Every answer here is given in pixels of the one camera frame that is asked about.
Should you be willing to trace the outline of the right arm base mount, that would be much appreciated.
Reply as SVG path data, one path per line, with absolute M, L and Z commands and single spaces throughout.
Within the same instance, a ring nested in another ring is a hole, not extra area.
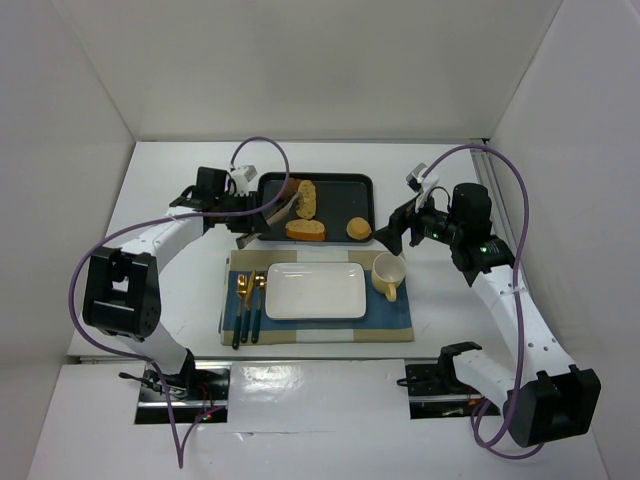
M 435 363 L 406 363 L 396 385 L 407 393 L 412 420 L 469 417 L 484 401 L 471 387 L 447 386 Z

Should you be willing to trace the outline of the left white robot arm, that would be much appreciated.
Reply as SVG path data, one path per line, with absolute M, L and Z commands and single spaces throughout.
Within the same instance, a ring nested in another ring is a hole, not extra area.
M 258 193 L 249 188 L 255 175 L 254 166 L 230 171 L 201 167 L 195 183 L 170 203 L 162 223 L 119 247 L 101 246 L 90 255 L 84 322 L 118 338 L 179 390 L 195 378 L 195 360 L 161 324 L 159 275 L 216 225 L 237 234 L 236 245 L 243 249 L 286 216 L 297 201 L 297 181 L 286 179 L 275 198 L 261 205 Z

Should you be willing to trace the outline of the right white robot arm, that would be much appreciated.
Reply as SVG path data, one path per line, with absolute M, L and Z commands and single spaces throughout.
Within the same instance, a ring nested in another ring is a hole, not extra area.
M 530 294 L 509 246 L 492 232 L 487 189 L 462 183 L 447 211 L 418 196 L 398 207 L 373 237 L 398 256 L 402 236 L 410 243 L 434 240 L 449 247 L 461 272 L 494 319 L 516 363 L 509 370 L 480 345 L 468 341 L 445 346 L 437 378 L 452 391 L 471 388 L 495 406 L 507 432 L 520 447 L 532 447 L 585 434 L 591 425 L 601 382 L 581 369 L 556 340 Z

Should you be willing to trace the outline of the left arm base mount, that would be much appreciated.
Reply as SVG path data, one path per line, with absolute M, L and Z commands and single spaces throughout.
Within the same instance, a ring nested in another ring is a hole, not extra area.
M 228 365 L 197 365 L 187 390 L 169 386 L 169 395 L 177 424 L 190 424 L 199 415 L 203 423 L 226 423 L 231 368 Z M 135 413 L 137 425 L 169 423 L 166 397 L 157 373 L 146 368 L 142 374 L 119 372 L 118 377 L 136 382 L 139 394 Z

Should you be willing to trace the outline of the long bread slice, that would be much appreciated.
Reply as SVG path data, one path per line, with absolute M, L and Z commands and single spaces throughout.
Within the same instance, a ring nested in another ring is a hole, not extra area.
M 316 215 L 317 191 L 315 185 L 310 180 L 302 180 L 297 189 L 298 203 L 297 215 L 306 220 L 311 220 Z

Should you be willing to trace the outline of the metal tongs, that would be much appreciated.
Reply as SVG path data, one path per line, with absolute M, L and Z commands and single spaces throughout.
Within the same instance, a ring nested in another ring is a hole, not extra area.
M 299 193 L 293 194 L 286 202 L 283 202 L 265 217 L 266 227 L 262 231 L 253 230 L 251 233 L 242 234 L 236 239 L 236 247 L 243 250 L 262 234 L 269 232 L 273 226 L 287 217 L 289 212 L 297 206 L 299 199 Z

